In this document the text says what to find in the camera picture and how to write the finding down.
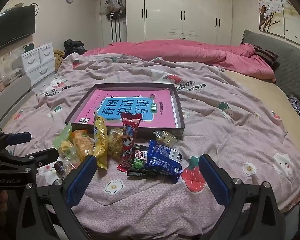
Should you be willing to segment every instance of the white wardrobe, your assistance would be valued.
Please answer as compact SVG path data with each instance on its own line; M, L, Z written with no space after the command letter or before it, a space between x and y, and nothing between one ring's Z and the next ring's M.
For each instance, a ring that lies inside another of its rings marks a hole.
M232 0L126 0L127 40L182 39L229 45Z

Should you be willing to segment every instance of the screw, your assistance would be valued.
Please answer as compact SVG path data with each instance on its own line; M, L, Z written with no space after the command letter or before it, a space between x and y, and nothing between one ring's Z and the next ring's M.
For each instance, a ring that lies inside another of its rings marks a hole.
M234 184L239 185L239 184L241 184L241 179L234 178L233 182L234 182Z
M62 183L63 183L63 180L62 180L62 179L57 179L57 180L54 182L54 185L60 186Z
M32 183L28 183L28 184L26 185L26 188L27 188L27 189L30 189L30 188L32 188L32 186L33 186Z
M264 187L270 187L270 183L267 182L267 181L265 181L265 182L263 183L263 186L264 186Z

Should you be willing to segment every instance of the wall-mounted television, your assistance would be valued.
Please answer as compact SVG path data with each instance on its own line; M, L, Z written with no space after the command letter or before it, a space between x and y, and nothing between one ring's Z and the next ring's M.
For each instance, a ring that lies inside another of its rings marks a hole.
M0 14L0 49L35 33L35 5Z

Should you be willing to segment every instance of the pink comforter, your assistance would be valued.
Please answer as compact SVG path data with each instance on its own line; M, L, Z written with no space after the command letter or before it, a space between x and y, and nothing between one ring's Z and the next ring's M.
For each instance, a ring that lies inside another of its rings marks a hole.
M111 43L105 48L88 50L84 56L123 53L150 61L162 57L171 62L201 62L207 65L221 66L246 76L258 79L273 79L274 72L258 55L254 47L245 43L240 46L212 45L186 40L155 40Z

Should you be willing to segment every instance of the white storage drawer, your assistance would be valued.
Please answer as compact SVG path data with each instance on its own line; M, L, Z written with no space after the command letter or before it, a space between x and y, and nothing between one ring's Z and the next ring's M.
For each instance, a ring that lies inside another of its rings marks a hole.
M26 72L31 79L31 86L54 71L55 57Z
M26 71L34 68L35 66L40 64L39 53L37 50L23 54L21 56L21 61L23 64L23 69Z
M39 51L39 58L41 63L47 61L49 58L54 57L52 43L40 47L38 51Z
M196 35L189 35L184 33L164 33L165 40L188 40L188 41L198 41L199 36Z

